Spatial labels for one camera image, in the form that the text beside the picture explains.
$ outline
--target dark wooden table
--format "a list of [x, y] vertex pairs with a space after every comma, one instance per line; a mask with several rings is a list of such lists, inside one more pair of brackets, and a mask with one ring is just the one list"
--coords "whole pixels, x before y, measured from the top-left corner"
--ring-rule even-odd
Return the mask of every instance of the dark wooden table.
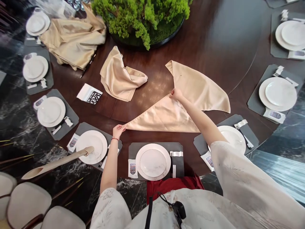
[[[300, 1], [285, 9], [302, 12], [304, 3]], [[276, 63], [296, 74], [305, 71], [304, 62], [271, 56], [270, 21], [271, 13], [275, 11], [269, 9], [263, 0], [194, 0], [189, 19], [166, 45], [148, 52], [134, 52], [119, 47], [125, 66], [148, 76], [148, 82], [136, 89], [130, 102], [111, 97], [100, 82], [99, 73], [103, 63], [116, 45], [109, 34], [81, 79], [81, 70], [74, 71], [68, 65], [57, 64], [51, 55], [53, 88], [61, 92], [78, 114], [80, 123], [87, 122], [112, 134], [115, 125], [131, 121], [170, 93], [173, 77], [165, 64], [174, 60], [204, 73], [229, 95], [230, 114], [221, 111], [206, 112], [216, 124], [231, 115], [242, 115], [262, 143], [276, 130], [277, 125], [249, 110], [247, 101], [266, 67]], [[76, 98], [84, 83], [103, 92], [96, 105]], [[47, 92], [35, 94], [30, 99], [34, 102]], [[58, 144], [66, 148], [76, 129], [77, 126]], [[193, 145], [197, 135], [125, 131], [121, 136], [123, 148], [118, 159], [118, 176], [128, 178], [128, 147], [132, 142], [180, 142], [184, 148], [186, 168], [193, 169], [199, 176], [209, 172]]]

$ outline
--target chair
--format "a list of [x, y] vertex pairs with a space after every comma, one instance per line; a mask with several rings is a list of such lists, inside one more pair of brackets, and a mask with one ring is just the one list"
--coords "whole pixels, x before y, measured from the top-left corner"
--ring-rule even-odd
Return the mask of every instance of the chair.
[[55, 206], [51, 208], [43, 221], [29, 225], [23, 229], [86, 229], [85, 223], [71, 211]]
[[6, 208], [10, 201], [10, 194], [16, 185], [17, 181], [14, 177], [0, 172], [0, 222], [5, 219]]
[[42, 220], [52, 202], [43, 188], [29, 182], [21, 183], [13, 190], [6, 210], [6, 223], [2, 227], [22, 229]]

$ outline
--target dinner plate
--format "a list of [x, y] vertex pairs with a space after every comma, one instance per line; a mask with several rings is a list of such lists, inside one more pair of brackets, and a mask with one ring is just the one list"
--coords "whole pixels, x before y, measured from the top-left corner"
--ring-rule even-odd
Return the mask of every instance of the dinner plate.
[[31, 36], [43, 34], [50, 26], [50, 19], [44, 12], [34, 13], [26, 23], [26, 31]]
[[46, 58], [42, 56], [33, 56], [27, 60], [23, 66], [23, 77], [31, 82], [40, 81], [45, 77], [49, 69], [49, 64]]
[[283, 22], [277, 27], [276, 32], [275, 32], [275, 38], [276, 38], [277, 42], [280, 44], [280, 46], [282, 46], [285, 49], [292, 50], [292, 51], [300, 51], [300, 50], [305, 49], [305, 43], [301, 44], [301, 45], [297, 45], [297, 46], [287, 43], [282, 37], [282, 30], [285, 26], [292, 26], [292, 25], [295, 25], [296, 23], [299, 23], [299, 22], [297, 22], [297, 21]]
[[244, 136], [239, 132], [239, 130], [231, 126], [219, 126], [218, 129], [225, 137], [225, 139], [236, 149], [237, 153], [240, 153], [242, 155], [245, 154], [246, 140]]
[[37, 118], [41, 125], [54, 127], [61, 123], [66, 114], [66, 106], [58, 97], [46, 98], [38, 107]]
[[274, 81], [282, 81], [283, 84], [291, 84], [288, 80], [284, 79], [284, 78], [281, 78], [281, 77], [271, 77], [269, 79], [266, 79], [261, 85], [260, 85], [260, 89], [259, 89], [259, 97], [262, 101], [262, 103], [268, 107], [269, 109], [271, 110], [275, 110], [275, 111], [279, 111], [279, 112], [282, 112], [282, 111], [286, 111], [286, 110], [289, 110], [290, 108], [292, 108], [295, 103], [296, 103], [296, 100], [297, 100], [297, 93], [296, 93], [296, 90], [294, 89], [294, 91], [290, 91], [291, 92], [291, 95], [290, 95], [290, 100], [287, 101], [287, 103], [283, 106], [277, 106], [273, 103], [271, 103], [267, 96], [266, 96], [266, 88], [267, 86], [271, 83], [271, 82], [274, 82]]
[[282, 37], [290, 45], [299, 46], [305, 44], [305, 24], [302, 22], [291, 23], [282, 29]]
[[284, 106], [293, 101], [296, 95], [294, 86], [287, 80], [279, 78], [269, 83], [265, 94], [269, 102], [277, 106]]
[[136, 167], [143, 178], [151, 181], [160, 180], [170, 171], [171, 157], [163, 146], [147, 144], [137, 153]]
[[86, 164], [99, 163], [107, 153], [108, 145], [105, 136], [96, 130], [84, 132], [76, 142], [76, 151], [89, 146], [93, 146], [94, 151], [88, 156], [79, 157], [79, 159]]

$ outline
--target beige satin napkin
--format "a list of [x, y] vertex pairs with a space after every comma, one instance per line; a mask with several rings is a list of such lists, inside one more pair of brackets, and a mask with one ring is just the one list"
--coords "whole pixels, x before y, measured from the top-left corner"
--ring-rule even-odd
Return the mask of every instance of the beige satin napkin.
[[59, 64], [69, 64], [74, 70], [84, 69], [96, 48], [106, 40], [106, 26], [96, 17], [90, 4], [85, 4], [86, 19], [52, 19], [49, 29], [39, 38]]
[[[166, 67], [174, 78], [175, 88], [200, 110], [220, 110], [230, 113], [228, 95], [204, 74], [175, 61]], [[183, 106], [169, 95], [126, 124], [127, 129], [199, 133]]]
[[127, 123], [126, 129], [186, 133], [200, 132], [184, 107], [177, 100], [171, 99], [169, 94]]
[[213, 80], [172, 60], [165, 66], [173, 75], [174, 87], [179, 88], [197, 108], [231, 112], [228, 95]]
[[110, 51], [100, 74], [106, 92], [126, 102], [132, 99], [136, 88], [147, 82], [144, 73], [124, 67], [123, 55], [117, 46]]

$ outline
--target plant pot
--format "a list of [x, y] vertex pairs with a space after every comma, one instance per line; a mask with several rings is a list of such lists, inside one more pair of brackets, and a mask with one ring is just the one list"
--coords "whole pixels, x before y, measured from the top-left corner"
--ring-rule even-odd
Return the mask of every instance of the plant pot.
[[[181, 21], [181, 23], [178, 25], [177, 29], [167, 36], [165, 39], [158, 41], [154, 44], [150, 45], [150, 50], [159, 48], [160, 46], [166, 44], [169, 42], [180, 30], [182, 24], [184, 22], [184, 17]], [[143, 45], [141, 38], [136, 38], [134, 34], [130, 34], [128, 38], [121, 38], [117, 34], [110, 34], [113, 40], [121, 47], [133, 50], [133, 51], [147, 51], [145, 46]]]

